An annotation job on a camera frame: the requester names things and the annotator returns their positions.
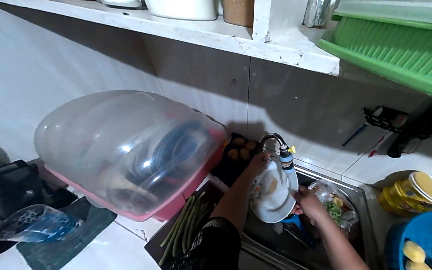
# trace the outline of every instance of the plastic cup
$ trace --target plastic cup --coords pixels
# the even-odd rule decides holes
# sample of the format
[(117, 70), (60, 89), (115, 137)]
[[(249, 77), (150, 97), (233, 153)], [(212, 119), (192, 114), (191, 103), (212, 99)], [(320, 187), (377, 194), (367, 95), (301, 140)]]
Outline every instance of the plastic cup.
[(44, 204), (23, 208), (0, 223), (0, 241), (56, 242), (77, 234), (84, 224)]

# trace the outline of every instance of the white plate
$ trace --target white plate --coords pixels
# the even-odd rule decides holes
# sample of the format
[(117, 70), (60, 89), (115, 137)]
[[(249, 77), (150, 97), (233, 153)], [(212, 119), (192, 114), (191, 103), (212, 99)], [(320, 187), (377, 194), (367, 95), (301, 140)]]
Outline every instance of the white plate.
[[(251, 185), (249, 205), (261, 221), (277, 223), (285, 219), (293, 209), (296, 201), (288, 191), (289, 183), (283, 183), (283, 170), (278, 159), (273, 158), (261, 175), (257, 176)], [(276, 178), (276, 190), (268, 195), (268, 188)]]

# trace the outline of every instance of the blue plastic basket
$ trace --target blue plastic basket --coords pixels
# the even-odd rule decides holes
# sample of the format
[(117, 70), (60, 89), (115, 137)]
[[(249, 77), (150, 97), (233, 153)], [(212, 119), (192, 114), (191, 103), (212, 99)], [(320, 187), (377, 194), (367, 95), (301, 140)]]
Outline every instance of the blue plastic basket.
[(423, 248), (426, 262), (432, 265), (432, 212), (420, 214), (409, 222), (395, 224), (389, 229), (384, 246), (389, 269), (405, 270), (407, 258), (403, 254), (403, 246), (406, 240)]

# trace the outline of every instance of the black patterned sleeve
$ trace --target black patterned sleeve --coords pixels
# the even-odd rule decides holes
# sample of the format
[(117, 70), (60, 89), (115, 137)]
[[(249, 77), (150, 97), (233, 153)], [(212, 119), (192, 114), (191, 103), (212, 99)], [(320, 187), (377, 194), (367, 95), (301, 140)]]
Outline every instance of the black patterned sleeve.
[(241, 237), (227, 219), (211, 218), (171, 270), (237, 270)]

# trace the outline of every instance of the hand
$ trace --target hand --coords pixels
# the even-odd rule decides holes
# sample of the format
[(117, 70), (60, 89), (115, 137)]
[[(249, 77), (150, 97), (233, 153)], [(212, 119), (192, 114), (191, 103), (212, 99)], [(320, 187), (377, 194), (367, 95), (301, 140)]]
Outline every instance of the hand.
[(318, 196), (314, 191), (307, 189), (306, 187), (299, 185), (298, 192), (292, 194), (294, 199), (297, 201), (291, 213), (300, 215), (305, 214), (311, 219), (311, 223), (315, 225), (321, 218), (329, 217), (325, 206), (318, 199)]
[(249, 163), (245, 171), (252, 174), (254, 177), (262, 174), (268, 168), (270, 158), (271, 158), (271, 154), (267, 152), (261, 152), (255, 155), (251, 159), (251, 162)]

